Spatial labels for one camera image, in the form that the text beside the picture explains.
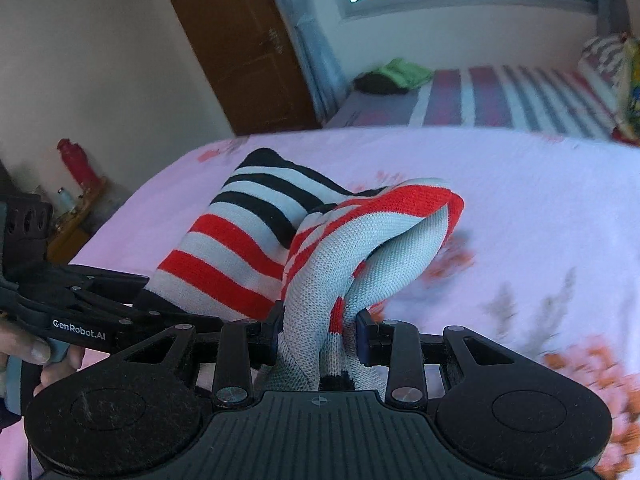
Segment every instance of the crosshair marking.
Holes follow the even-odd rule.
[[[323,406],[324,404],[328,403],[329,401],[327,400],[326,397],[317,396],[317,397],[314,397],[313,399],[311,399],[311,402],[314,403],[316,406]]]

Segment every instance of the striped mattress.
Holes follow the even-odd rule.
[[[483,66],[437,70],[404,95],[353,91],[327,128],[480,126],[610,140],[614,118],[578,72]]]

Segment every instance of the green cloth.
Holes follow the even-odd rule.
[[[395,58],[380,68],[372,70],[372,74],[388,77],[399,88],[413,90],[424,85],[433,78],[433,71],[415,63],[410,63],[401,57]]]

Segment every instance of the wooden door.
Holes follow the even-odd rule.
[[[273,0],[171,0],[237,135],[318,128]]]

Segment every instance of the bottle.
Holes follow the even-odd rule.
[[[58,143],[58,151],[62,162],[82,190],[87,191],[100,184],[100,179],[89,166],[86,153],[78,144],[72,144],[69,139],[62,139]]]
[[[76,209],[76,201],[65,188],[61,187],[58,190],[58,197],[65,213],[73,212]]]

